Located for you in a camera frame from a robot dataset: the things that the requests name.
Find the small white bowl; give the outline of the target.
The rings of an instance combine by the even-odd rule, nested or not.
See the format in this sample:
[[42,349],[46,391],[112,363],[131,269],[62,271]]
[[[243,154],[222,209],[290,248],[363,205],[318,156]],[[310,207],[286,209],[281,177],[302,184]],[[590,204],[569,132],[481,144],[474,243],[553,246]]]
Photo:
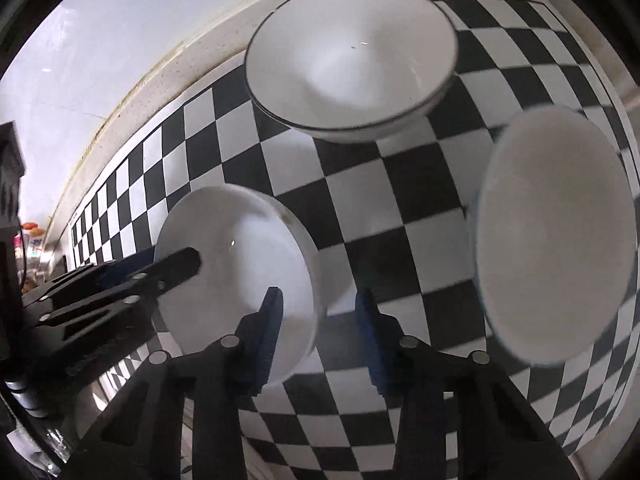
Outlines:
[[169,211],[155,255],[186,247],[200,254],[198,274],[160,297],[160,316],[178,351],[201,351],[232,333],[277,287],[283,321],[269,380],[290,378],[314,350],[326,315],[318,250],[302,222],[268,195],[233,184],[206,186]]

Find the white bowl blue rim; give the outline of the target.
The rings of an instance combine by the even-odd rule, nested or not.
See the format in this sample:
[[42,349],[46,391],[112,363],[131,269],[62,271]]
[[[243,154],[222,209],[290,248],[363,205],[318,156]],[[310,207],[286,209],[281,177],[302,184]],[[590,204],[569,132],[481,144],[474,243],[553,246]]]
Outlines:
[[480,304],[514,358],[574,358],[623,304],[636,258],[631,187],[610,140],[582,114],[538,105],[515,116],[468,222]]

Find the white bowl black rim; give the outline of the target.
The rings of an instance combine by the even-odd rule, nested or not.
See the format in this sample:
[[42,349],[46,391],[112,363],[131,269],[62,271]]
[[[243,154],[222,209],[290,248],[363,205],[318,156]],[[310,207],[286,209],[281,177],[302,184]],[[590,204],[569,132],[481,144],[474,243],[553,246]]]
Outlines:
[[454,24],[433,0],[286,0],[245,51],[248,94],[280,124],[334,143],[411,127],[449,90]]

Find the black white checkered mat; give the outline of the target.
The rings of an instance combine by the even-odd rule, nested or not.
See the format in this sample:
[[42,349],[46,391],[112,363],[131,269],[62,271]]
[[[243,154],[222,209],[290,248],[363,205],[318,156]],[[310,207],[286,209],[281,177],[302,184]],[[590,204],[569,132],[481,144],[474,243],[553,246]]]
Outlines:
[[242,62],[232,58],[136,133],[65,234],[70,268],[126,257],[156,242],[186,193],[221,182],[273,196],[306,226],[328,315],[302,369],[240,411],[248,442],[278,479],[392,474],[399,408],[370,383],[354,315],[360,287],[434,348],[488,352],[567,453],[608,428],[634,381],[636,284],[580,356],[526,365],[500,347],[480,310],[464,218],[499,129],[539,103],[594,122],[637,183],[638,144],[620,99],[548,2],[436,2],[457,29],[458,74],[417,132],[338,145],[288,130],[252,105]]

